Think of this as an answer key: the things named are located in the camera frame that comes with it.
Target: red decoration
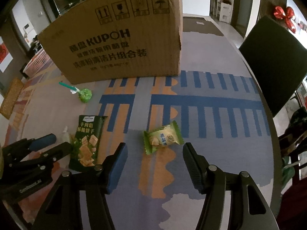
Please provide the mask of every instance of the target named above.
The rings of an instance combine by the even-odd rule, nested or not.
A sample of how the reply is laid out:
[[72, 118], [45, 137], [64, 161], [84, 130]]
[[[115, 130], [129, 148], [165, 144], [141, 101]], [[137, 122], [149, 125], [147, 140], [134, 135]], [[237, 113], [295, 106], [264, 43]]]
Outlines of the red decoration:
[[296, 28], [293, 22], [291, 21], [291, 18], [295, 16], [293, 8], [287, 7], [286, 13], [285, 13], [282, 7], [276, 6], [275, 11], [274, 11], [274, 16], [277, 19], [281, 19], [281, 20], [285, 19], [285, 23], [287, 24], [288, 28], [292, 31], [292, 33], [295, 34]]

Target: table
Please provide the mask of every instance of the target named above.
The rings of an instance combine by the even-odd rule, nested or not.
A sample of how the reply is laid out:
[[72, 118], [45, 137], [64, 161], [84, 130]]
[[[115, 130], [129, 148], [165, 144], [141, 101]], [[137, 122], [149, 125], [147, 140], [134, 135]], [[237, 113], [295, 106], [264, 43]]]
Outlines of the table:
[[[58, 85], [68, 82], [49, 60], [28, 81], [10, 118], [6, 144], [54, 133], [61, 142], [65, 126], [75, 133], [79, 115], [106, 115], [99, 160], [120, 142], [128, 159], [117, 188], [106, 196], [116, 230], [193, 230], [204, 202], [194, 189], [182, 157], [173, 145], [153, 155], [143, 151], [142, 131], [176, 120], [185, 142], [223, 171], [248, 171], [273, 212], [278, 211], [281, 160], [278, 138], [263, 95], [239, 51], [208, 17], [184, 18], [181, 73], [177, 77], [141, 77], [77, 85], [93, 90], [89, 103]], [[29, 158], [38, 156], [32, 153]], [[56, 163], [54, 180], [69, 157]], [[53, 184], [20, 202], [33, 221]], [[227, 229], [226, 194], [221, 229]], [[85, 202], [81, 194], [81, 203]], [[86, 208], [83, 227], [90, 229]]]

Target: door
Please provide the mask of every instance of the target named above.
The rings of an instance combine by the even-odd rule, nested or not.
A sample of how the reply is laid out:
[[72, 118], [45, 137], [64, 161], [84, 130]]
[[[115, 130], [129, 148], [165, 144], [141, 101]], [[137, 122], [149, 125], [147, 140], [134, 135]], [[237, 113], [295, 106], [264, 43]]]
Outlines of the door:
[[5, 97], [12, 80], [17, 77], [22, 79], [20, 70], [25, 63], [29, 62], [29, 58], [20, 46], [16, 35], [14, 34], [11, 18], [8, 19], [0, 27], [0, 37], [5, 45], [7, 54], [10, 55], [10, 62], [4, 72], [0, 71], [0, 93]]
[[245, 36], [248, 28], [252, 3], [253, 0], [234, 0], [231, 25], [242, 35], [242, 37]]

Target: metal screw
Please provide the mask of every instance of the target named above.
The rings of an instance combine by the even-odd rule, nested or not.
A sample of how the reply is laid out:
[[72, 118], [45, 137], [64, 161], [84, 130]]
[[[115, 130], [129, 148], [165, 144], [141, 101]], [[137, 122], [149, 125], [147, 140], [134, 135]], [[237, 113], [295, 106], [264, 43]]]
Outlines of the metal screw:
[[216, 171], [216, 170], [217, 170], [217, 167], [216, 167], [215, 165], [210, 165], [210, 166], [209, 166], [209, 169], [210, 169], [211, 171]]
[[62, 172], [62, 176], [63, 177], [67, 177], [67, 176], [69, 176], [70, 175], [70, 172], [68, 171], [68, 170], [64, 170], [63, 172]]
[[243, 177], [249, 177], [249, 173], [248, 173], [247, 171], [242, 171], [242, 172], [241, 172], [241, 175], [242, 175]]
[[102, 167], [102, 165], [100, 165], [100, 164], [97, 164], [97, 165], [95, 165], [95, 167], [94, 167], [94, 170], [96, 170], [96, 171], [100, 171], [100, 170], [102, 170], [103, 169], [103, 167]]

